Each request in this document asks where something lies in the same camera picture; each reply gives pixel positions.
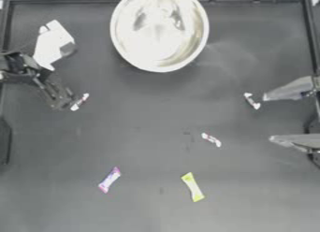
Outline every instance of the dark gray surface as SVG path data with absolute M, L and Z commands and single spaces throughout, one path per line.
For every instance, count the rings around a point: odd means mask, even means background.
M 91 97 L 80 111 L 53 112 L 35 91 L 6 88 L 13 145 L 0 174 L 0 231 L 316 231 L 320 171 L 267 141 L 301 132 L 312 102 L 254 111 L 242 98 L 310 73 L 300 5 L 207 6 L 207 47 L 166 75 L 140 72 L 118 56 L 112 9 L 14 8 L 9 46 L 59 20 L 79 51 L 56 69 Z M 122 177 L 104 195 L 96 185 L 114 166 Z M 179 179 L 188 171 L 206 195 L 198 203 Z

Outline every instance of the metal bowl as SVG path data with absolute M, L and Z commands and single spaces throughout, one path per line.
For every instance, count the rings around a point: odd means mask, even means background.
M 170 72 L 201 53 L 209 21 L 198 0 L 122 0 L 109 23 L 114 46 L 136 68 Z

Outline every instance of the small white object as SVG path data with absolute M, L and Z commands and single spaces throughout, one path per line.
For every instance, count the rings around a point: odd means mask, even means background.
M 318 4 L 320 0 L 310 0 L 310 2 L 312 2 L 312 6 L 314 7 Z
M 72 111 L 76 111 L 80 108 L 80 105 L 85 102 L 88 96 L 89 96 L 89 94 L 84 94 L 83 98 L 76 101 L 76 103 L 69 108 Z
M 221 141 L 219 141 L 217 138 L 214 138 L 213 136 L 207 135 L 206 133 L 202 133 L 201 136 L 202 136 L 202 138 L 203 138 L 205 140 L 207 140 L 209 142 L 211 142 L 213 144 L 215 144 L 217 147 L 221 147 L 222 144 L 221 144 Z
M 39 29 L 39 36 L 35 46 L 33 59 L 36 63 L 45 69 L 53 71 L 51 65 L 63 58 L 60 48 L 67 44 L 75 44 L 73 37 L 67 32 L 63 25 L 56 21 L 51 21 Z
M 250 104 L 250 106 L 251 106 L 254 109 L 259 109 L 261 104 L 259 104 L 259 103 L 255 103 L 254 100 L 251 99 L 253 94 L 245 93 L 243 96 L 245 96 L 245 99 L 246 99 L 247 103 Z

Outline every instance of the purple candy wrapper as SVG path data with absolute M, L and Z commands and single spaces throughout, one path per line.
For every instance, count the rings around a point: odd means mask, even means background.
M 107 177 L 104 178 L 103 182 L 99 183 L 97 187 L 105 194 L 108 192 L 108 188 L 112 184 L 112 182 L 120 177 L 122 173 L 120 170 L 114 167 L 111 172 L 108 173 Z

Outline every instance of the candy wrapper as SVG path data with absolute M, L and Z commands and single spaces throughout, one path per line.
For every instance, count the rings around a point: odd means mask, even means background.
M 253 94 L 245 93 L 243 96 L 245 96 L 245 99 L 246 99 L 246 102 L 249 103 L 249 105 L 250 105 L 254 109 L 259 109 L 261 104 L 257 103 L 257 102 L 254 102 L 254 100 L 253 100 L 253 98 L 251 98 Z
M 207 140 L 209 142 L 211 142 L 213 144 L 215 144 L 217 145 L 217 147 L 221 147 L 221 141 L 217 139 L 217 138 L 214 138 L 213 136 L 210 136 L 210 135 L 207 135 L 206 133 L 202 133 L 201 134 L 201 137 L 205 139 L 205 140 Z
M 120 170 L 116 167 L 114 167 L 107 177 L 104 178 L 103 182 L 99 183 L 99 186 L 97 186 L 104 194 L 108 192 L 108 188 L 111 184 L 120 177 L 120 175 L 122 175 Z
M 194 179 L 194 175 L 191 172 L 188 172 L 187 174 L 184 174 L 180 179 L 183 180 L 183 182 L 186 183 L 190 191 L 191 191 L 191 198 L 194 202 L 198 202 L 201 199 L 205 198 L 203 193 L 201 192 L 195 179 Z

